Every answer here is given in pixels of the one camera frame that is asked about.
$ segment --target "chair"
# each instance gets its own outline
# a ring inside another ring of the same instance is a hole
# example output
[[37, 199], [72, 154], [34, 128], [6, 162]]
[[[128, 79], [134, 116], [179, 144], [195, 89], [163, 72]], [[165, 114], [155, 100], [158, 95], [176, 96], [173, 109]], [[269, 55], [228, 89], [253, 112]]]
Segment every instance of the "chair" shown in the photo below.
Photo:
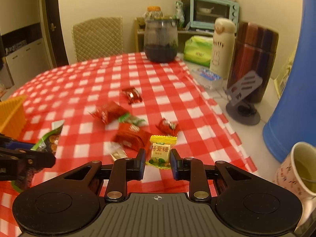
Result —
[[96, 18], [72, 27], [78, 62], [123, 53], [122, 17]]

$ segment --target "candy wrapper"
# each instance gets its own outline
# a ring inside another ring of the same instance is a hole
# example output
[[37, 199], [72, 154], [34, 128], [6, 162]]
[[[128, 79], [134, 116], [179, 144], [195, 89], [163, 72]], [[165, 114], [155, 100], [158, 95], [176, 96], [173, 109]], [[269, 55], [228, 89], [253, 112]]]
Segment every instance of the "candy wrapper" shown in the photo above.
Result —
[[151, 133], [140, 129], [138, 126], [120, 123], [116, 135], [112, 141], [127, 146], [135, 151], [143, 148], [148, 150], [150, 147]]
[[[42, 151], [42, 152], [50, 152], [55, 155], [57, 150], [58, 139], [60, 137], [61, 131], [63, 129], [63, 124], [59, 124], [59, 126], [52, 131], [45, 134], [32, 148], [34, 151]], [[26, 189], [30, 188], [32, 185], [32, 180], [34, 174], [42, 171], [42, 168], [31, 168], [29, 167], [27, 170], [22, 171], [17, 180], [12, 181], [12, 187], [18, 191], [22, 192]]]
[[113, 161], [116, 161], [122, 158], [127, 158], [127, 155], [125, 151], [122, 149], [122, 146], [116, 142], [110, 142], [105, 147], [105, 152], [111, 155]]
[[135, 126], [139, 126], [142, 122], [145, 122], [145, 119], [138, 118], [136, 116], [131, 115], [130, 113], [126, 113], [125, 115], [119, 117], [118, 121], [120, 123], [129, 123]]
[[153, 144], [151, 148], [151, 159], [146, 162], [160, 169], [171, 169], [170, 150], [177, 143], [173, 136], [153, 135], [150, 138]]
[[135, 89], [135, 87], [128, 87], [128, 88], [122, 89], [122, 92], [125, 95], [127, 95], [128, 104], [143, 101], [142, 97], [140, 96], [139, 92]]
[[170, 135], [170, 136], [177, 136], [180, 127], [177, 123], [172, 123], [167, 119], [160, 120], [159, 124], [156, 125], [158, 130], [160, 130], [162, 133]]
[[90, 113], [93, 117], [101, 119], [105, 125], [110, 124], [113, 120], [128, 113], [127, 109], [117, 105], [114, 101], [98, 107], [94, 112]]

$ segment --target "orange lid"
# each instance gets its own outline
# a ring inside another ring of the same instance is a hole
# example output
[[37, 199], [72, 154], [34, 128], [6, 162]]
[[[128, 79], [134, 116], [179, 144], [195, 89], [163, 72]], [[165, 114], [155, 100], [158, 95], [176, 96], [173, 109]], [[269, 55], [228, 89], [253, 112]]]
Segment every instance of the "orange lid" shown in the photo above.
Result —
[[159, 6], [149, 6], [147, 7], [147, 11], [161, 11]]

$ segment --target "dark liquid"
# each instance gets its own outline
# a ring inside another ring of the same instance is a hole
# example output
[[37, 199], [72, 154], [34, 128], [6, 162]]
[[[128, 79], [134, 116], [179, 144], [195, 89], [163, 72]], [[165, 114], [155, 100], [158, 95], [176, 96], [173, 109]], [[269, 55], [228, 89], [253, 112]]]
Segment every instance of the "dark liquid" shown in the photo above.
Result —
[[170, 45], [148, 44], [144, 46], [145, 54], [151, 62], [168, 63], [177, 56], [178, 47]]

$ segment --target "light blue toaster oven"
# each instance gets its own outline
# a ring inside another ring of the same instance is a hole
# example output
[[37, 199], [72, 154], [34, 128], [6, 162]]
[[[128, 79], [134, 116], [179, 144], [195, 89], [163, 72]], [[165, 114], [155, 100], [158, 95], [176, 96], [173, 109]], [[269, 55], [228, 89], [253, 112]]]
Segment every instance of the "light blue toaster oven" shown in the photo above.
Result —
[[217, 18], [227, 18], [238, 25], [239, 4], [229, 0], [182, 0], [184, 24], [191, 28], [214, 30]]

